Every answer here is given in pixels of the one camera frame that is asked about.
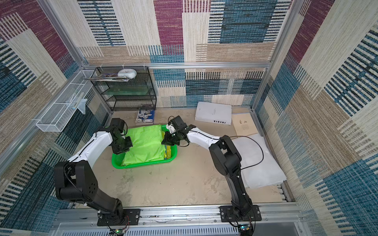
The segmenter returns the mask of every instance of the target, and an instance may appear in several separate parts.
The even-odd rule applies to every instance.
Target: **white foam sheet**
[[[242,170],[244,186],[249,188],[259,188],[268,185],[282,184],[283,181],[286,180],[286,176],[266,147],[264,137],[261,137],[259,134],[250,135],[249,137],[258,142],[263,149],[264,160],[254,167]],[[233,139],[232,142],[242,156],[242,168],[261,161],[261,149],[251,139],[239,137]]]

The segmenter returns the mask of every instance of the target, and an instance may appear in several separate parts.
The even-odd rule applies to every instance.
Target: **concrete floor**
[[[248,112],[247,108],[234,108],[233,113]],[[135,125],[137,111],[114,112],[113,118]],[[188,125],[204,132],[223,136],[236,135],[233,125],[199,122],[194,120],[194,109],[156,110],[155,124],[166,124],[169,116],[178,116]],[[111,164],[112,148],[108,147],[94,164],[93,171],[102,191],[119,198],[125,207],[159,205],[229,204],[231,194],[226,179],[214,167],[210,152],[197,144],[178,147],[177,157],[169,163],[148,165],[133,169],[115,169]],[[252,202],[281,202],[276,186],[247,189]]]

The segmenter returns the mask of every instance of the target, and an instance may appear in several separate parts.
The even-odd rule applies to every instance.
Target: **wire shelf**
[[[154,110],[156,108],[156,94],[147,67],[97,67],[91,77],[96,78],[103,77],[106,74],[116,74],[122,69],[134,69],[136,77],[127,82],[92,81],[110,109],[112,111]]]
[[[62,132],[77,108],[70,107],[78,96],[84,98],[92,88],[92,83],[85,80],[87,75],[93,75],[93,71],[81,71],[66,86],[60,96],[37,122],[37,127],[43,132]]]

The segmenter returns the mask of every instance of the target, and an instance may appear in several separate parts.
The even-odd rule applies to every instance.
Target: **black metal mesh shelf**
[[[156,99],[155,95],[114,95],[108,100],[107,102],[115,102],[115,101],[143,101],[143,100],[152,100]]]
[[[107,102],[112,111],[134,111],[139,109],[155,109],[156,95],[149,70],[145,66],[97,67],[92,78],[104,74],[118,73],[122,69],[134,69],[136,77],[127,82],[92,81],[95,88]]]

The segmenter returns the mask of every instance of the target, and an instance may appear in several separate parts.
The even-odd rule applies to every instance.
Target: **green basket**
[[[161,125],[161,130],[162,131],[168,131],[168,129],[166,128],[166,125]],[[128,169],[128,168],[135,168],[135,167],[141,167],[141,166],[144,166],[144,165],[154,165],[154,164],[161,164],[161,163],[167,163],[167,162],[171,162],[173,159],[176,158],[177,156],[177,146],[174,145],[174,146],[171,146],[170,147],[170,151],[171,151],[171,158],[169,159],[166,159],[166,160],[155,160],[155,161],[151,161],[151,162],[142,162],[142,163],[136,163],[136,164],[130,164],[130,165],[122,165],[122,161],[123,159],[125,158],[125,154],[126,153],[121,153],[121,154],[114,154],[112,155],[112,165],[114,166],[114,168],[116,169]]]

